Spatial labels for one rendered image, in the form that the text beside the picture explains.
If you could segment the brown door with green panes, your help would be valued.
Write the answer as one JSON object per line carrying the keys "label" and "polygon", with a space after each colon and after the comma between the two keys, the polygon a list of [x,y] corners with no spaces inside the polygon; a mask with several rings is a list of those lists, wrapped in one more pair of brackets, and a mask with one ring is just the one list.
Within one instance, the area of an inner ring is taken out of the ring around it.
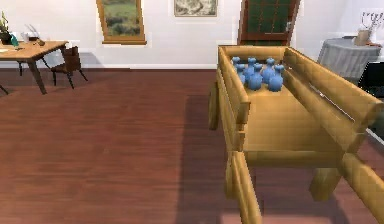
{"label": "brown door with green panes", "polygon": [[[301,0],[242,0],[238,45],[289,46]],[[292,22],[291,32],[286,23]]]}

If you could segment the framed grey picture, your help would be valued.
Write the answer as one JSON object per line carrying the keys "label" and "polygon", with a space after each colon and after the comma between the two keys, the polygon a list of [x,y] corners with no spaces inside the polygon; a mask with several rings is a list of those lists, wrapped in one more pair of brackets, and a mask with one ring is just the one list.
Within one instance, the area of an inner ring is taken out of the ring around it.
{"label": "framed grey picture", "polygon": [[216,17],[217,0],[174,0],[176,17]]}

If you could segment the green house plant in pot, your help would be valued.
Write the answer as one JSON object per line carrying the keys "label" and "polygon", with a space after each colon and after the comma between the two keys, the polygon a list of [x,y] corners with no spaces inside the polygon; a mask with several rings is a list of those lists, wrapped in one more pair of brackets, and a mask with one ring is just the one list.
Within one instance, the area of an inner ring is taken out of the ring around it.
{"label": "green house plant in pot", "polygon": [[11,45],[11,34],[9,32],[8,20],[4,12],[0,16],[0,41],[3,45]]}

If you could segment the dark brown chair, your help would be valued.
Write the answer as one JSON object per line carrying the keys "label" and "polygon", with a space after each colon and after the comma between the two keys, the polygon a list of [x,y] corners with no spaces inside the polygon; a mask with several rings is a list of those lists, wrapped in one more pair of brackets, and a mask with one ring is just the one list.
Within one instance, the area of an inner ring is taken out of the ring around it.
{"label": "dark brown chair", "polygon": [[83,79],[87,81],[87,77],[82,71],[81,60],[77,46],[64,49],[62,52],[64,62],[51,68],[53,84],[57,85],[57,73],[65,74],[71,88],[74,88],[72,76],[74,71],[78,71]]}

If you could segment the tan vase with twigs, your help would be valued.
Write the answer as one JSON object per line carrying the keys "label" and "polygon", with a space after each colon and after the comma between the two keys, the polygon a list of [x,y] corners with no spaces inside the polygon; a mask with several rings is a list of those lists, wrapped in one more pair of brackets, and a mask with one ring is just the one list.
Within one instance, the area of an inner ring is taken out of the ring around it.
{"label": "tan vase with twigs", "polygon": [[377,46],[380,44],[371,41],[372,32],[384,22],[384,12],[363,12],[361,16],[361,27],[358,29],[354,39],[356,46]]}

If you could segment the black television set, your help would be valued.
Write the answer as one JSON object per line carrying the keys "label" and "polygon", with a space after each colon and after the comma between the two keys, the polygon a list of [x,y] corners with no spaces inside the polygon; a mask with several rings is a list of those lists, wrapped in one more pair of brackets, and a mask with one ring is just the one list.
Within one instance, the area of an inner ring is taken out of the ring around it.
{"label": "black television set", "polygon": [[384,98],[384,62],[368,62],[358,87],[377,98]]}

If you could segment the round table with grey cloth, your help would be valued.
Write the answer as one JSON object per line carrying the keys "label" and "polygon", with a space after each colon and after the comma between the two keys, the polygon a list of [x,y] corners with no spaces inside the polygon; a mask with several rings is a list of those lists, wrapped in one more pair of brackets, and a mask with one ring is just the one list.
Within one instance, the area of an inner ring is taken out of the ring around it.
{"label": "round table with grey cloth", "polygon": [[317,62],[342,77],[358,79],[367,63],[378,59],[380,51],[377,46],[357,46],[353,39],[327,39]]}

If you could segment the wooden cart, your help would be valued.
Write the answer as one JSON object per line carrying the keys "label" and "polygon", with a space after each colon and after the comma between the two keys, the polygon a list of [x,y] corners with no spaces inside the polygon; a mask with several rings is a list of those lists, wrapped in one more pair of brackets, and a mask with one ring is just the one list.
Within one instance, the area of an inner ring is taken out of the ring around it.
{"label": "wooden cart", "polygon": [[[233,57],[274,58],[284,84],[271,92],[242,83]],[[378,224],[384,224],[384,180],[357,155],[384,102],[289,46],[221,45],[209,96],[209,127],[224,131],[225,192],[238,202],[242,224],[262,224],[252,166],[306,167],[316,173],[314,200],[329,198],[345,179]]]}

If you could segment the wooden dining table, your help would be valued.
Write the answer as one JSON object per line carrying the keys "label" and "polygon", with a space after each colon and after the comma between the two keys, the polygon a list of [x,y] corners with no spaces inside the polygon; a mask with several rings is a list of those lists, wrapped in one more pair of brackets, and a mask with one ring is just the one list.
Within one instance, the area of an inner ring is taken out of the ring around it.
{"label": "wooden dining table", "polygon": [[43,46],[40,46],[36,42],[20,42],[20,50],[17,50],[12,45],[3,45],[0,43],[0,62],[20,61],[27,63],[40,92],[45,95],[47,91],[37,68],[37,61],[56,50],[63,51],[66,44],[67,41],[46,41]]}

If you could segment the wood framed window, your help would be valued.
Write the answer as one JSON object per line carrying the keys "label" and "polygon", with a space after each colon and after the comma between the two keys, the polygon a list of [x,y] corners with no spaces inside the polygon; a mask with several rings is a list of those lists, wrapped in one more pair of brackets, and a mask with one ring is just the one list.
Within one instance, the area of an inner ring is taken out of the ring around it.
{"label": "wood framed window", "polygon": [[146,45],[141,0],[96,0],[103,44]]}

